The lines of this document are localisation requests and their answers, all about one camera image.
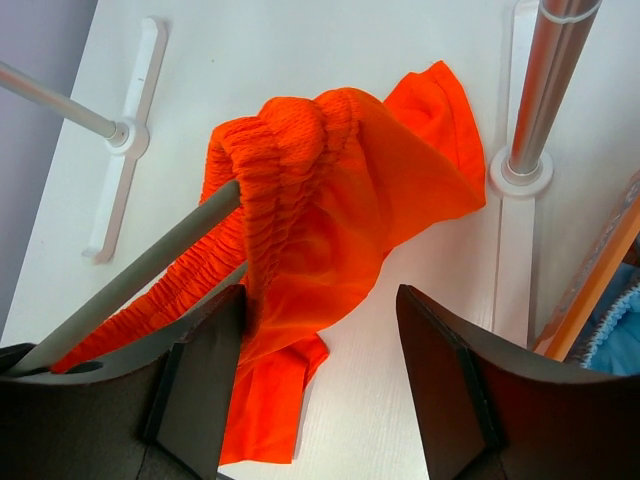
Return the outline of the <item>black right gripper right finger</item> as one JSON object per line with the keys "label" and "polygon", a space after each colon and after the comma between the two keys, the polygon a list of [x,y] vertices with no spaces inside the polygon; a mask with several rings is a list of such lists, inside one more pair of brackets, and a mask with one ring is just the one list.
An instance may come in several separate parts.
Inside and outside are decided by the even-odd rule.
{"label": "black right gripper right finger", "polygon": [[517,346],[402,285],[396,316],[432,479],[635,479],[639,380]]}

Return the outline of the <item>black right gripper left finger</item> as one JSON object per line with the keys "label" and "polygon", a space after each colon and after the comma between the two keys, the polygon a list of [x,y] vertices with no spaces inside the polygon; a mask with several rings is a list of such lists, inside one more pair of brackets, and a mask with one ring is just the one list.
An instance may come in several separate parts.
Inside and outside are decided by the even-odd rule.
{"label": "black right gripper left finger", "polygon": [[235,285],[66,373],[3,373],[2,477],[215,478],[245,317]]}

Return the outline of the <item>grey hanger with metal hook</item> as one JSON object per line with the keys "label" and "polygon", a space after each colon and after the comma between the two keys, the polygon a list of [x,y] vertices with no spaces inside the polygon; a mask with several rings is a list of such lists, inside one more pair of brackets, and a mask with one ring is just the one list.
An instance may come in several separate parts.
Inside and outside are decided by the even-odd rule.
{"label": "grey hanger with metal hook", "polygon": [[231,180],[11,366],[7,370],[7,375],[20,377],[58,363],[134,294],[149,284],[239,206],[239,183]]}

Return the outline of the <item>light blue shorts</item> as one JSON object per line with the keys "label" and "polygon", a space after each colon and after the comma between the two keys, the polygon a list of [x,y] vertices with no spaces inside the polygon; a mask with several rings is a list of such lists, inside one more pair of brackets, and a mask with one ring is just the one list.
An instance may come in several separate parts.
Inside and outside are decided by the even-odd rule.
{"label": "light blue shorts", "polygon": [[639,268],[622,263],[585,325],[579,365],[613,374],[639,374]]}

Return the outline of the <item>orange shorts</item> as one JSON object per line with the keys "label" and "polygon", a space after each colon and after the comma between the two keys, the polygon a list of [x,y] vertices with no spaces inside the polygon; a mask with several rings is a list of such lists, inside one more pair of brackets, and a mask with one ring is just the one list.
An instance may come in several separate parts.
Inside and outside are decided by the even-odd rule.
{"label": "orange shorts", "polygon": [[276,97],[219,125],[202,198],[233,180],[239,208],[53,369],[172,323],[246,265],[248,320],[220,461],[288,464],[304,391],[329,355],[320,331],[367,297],[395,247],[485,205],[483,146],[461,83],[437,62],[384,100],[355,88]]}

